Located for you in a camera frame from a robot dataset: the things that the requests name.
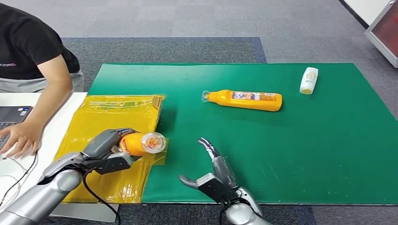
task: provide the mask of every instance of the gray pants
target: gray pants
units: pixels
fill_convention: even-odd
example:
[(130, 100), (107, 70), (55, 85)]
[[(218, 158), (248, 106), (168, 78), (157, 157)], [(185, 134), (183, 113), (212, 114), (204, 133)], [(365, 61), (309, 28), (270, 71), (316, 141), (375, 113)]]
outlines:
[[(72, 92), (83, 92), (84, 77), (80, 70), (77, 73), (70, 74), (72, 78)], [(0, 93), (33, 93), (42, 92), (48, 85), (45, 78), (33, 80), (13, 80), (0, 78)]]

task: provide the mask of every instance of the white table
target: white table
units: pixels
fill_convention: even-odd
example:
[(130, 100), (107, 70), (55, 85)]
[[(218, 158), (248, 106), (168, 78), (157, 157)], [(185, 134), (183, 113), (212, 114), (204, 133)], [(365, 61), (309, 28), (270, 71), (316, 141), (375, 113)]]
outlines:
[[(17, 186), (8, 193), (4, 202), (5, 205), (9, 205), (9, 203), (17, 197), (20, 197), (30, 187), (37, 184), (45, 168), (47, 168), (53, 161), (68, 129), (72, 116), (86, 95), (87, 93), (85, 92), (73, 93), (61, 109), (59, 109), (59, 111), (53, 116), (44, 129), (36, 166), (28, 174), (27, 178), (21, 181), (19, 193), (17, 193)], [(39, 96), (40, 93), (1, 93), (0, 106), (35, 106)], [(28, 169), (33, 162), (33, 157), (24, 156), (16, 161), (25, 169)], [(22, 177), (25, 170), (21, 168), (21, 166), (9, 159), (0, 161), (0, 198), (2, 198), (7, 189), (15, 183), (15, 180), (8, 176), (12, 176), (17, 179)], [(118, 208), (117, 204), (112, 206), (115, 209)], [(104, 222), (115, 221), (114, 213), (102, 204), (61, 204), (53, 211), (52, 216), (82, 218)]]

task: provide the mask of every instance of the white cable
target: white cable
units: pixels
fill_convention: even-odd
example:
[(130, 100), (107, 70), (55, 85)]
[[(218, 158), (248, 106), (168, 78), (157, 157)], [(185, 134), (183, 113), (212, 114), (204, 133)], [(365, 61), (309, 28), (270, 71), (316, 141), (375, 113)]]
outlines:
[[(2, 176), (0, 176), (0, 178), (2, 178), (2, 177), (10, 177), (10, 178), (13, 178), (15, 180), (15, 182), (18, 182), (18, 179), (13, 177), (13, 176), (11, 176), (11, 175), (2, 175)], [(18, 196), (20, 190), (21, 190), (21, 184), (18, 183), (18, 190), (14, 193), (14, 195), (7, 202), (5, 202), (4, 206), (1, 207), (0, 210), (5, 209), (10, 203), (12, 203), (16, 199), (16, 197)]]
[(26, 171), (25, 167), (23, 167), (18, 161), (16, 161), (16, 160), (13, 159), (13, 158), (0, 158), (0, 161), (6, 160), (6, 159), (11, 159), (11, 160), (13, 160), (15, 163), (17, 163), (17, 164), (24, 170), (24, 172)]
[(11, 160), (13, 160), (14, 162), (16, 162), (20, 167), (22, 167), (22, 169), (23, 170), (25, 170), (24, 171), (24, 175), (20, 178), (20, 180), (18, 180), (17, 178), (15, 178), (15, 177), (13, 177), (13, 176), (11, 176), (11, 175), (2, 175), (2, 176), (0, 176), (0, 178), (1, 177), (11, 177), (11, 178), (13, 178), (13, 179), (15, 179), (15, 181), (16, 181), (16, 184), (18, 184), (18, 190), (16, 191), (16, 193), (7, 201), (7, 202), (2, 202), (3, 204), (5, 204), (5, 206), (3, 206), (3, 207), (1, 207), (0, 208), (0, 210), (2, 210), (2, 209), (4, 209), (4, 208), (6, 208), (9, 204), (11, 204), (15, 199), (16, 199), (16, 197), (18, 196), (18, 194), (19, 194), (19, 191), (21, 190), (21, 186), (25, 183), (25, 181), (28, 179), (28, 177), (29, 177), (29, 175), (31, 174), (30, 172), (32, 171), (32, 170), (34, 170), (34, 168), (36, 167), (36, 165), (38, 164), (38, 157), (37, 157), (37, 152), (36, 152), (36, 154), (35, 154), (35, 157), (34, 157), (34, 159), (33, 159), (33, 163), (32, 163), (32, 165), (30, 166), (30, 168), (28, 169), (28, 170), (30, 170), (30, 172), (28, 173), (28, 174), (26, 174), (27, 172), (28, 172), (28, 170), (27, 169), (25, 169), (25, 167), (23, 167), (19, 162), (17, 162), (15, 159), (13, 159), (13, 158), (4, 158), (4, 157), (0, 157), (0, 161), (2, 161), (2, 160), (6, 160), (6, 159), (11, 159)]

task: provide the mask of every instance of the yellow plastic sheet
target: yellow plastic sheet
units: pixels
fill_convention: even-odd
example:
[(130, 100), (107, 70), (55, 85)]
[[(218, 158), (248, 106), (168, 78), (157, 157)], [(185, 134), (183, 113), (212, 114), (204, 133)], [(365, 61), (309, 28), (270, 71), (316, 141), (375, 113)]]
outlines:
[[(87, 96), (75, 112), (54, 159), (72, 151), (82, 151), (90, 140), (106, 129), (132, 128), (147, 133), (156, 129), (163, 96)], [(130, 169), (100, 175), (92, 172), (87, 184), (108, 203), (139, 203), (151, 166), (164, 162), (165, 151), (147, 154)], [(96, 203), (81, 184), (64, 203)]]

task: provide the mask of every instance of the yellow bottle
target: yellow bottle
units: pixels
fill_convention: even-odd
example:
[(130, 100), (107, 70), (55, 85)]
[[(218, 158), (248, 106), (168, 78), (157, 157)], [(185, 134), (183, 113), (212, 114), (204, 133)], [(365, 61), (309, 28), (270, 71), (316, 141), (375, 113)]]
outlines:
[(124, 136), (119, 147), (132, 156), (143, 156), (146, 153), (155, 154), (165, 149), (166, 139), (162, 134), (156, 132), (134, 133)]
[(214, 102), (223, 106), (278, 111), (282, 105), (282, 95), (276, 93), (244, 92), (220, 90), (215, 92), (204, 91), (203, 102)]

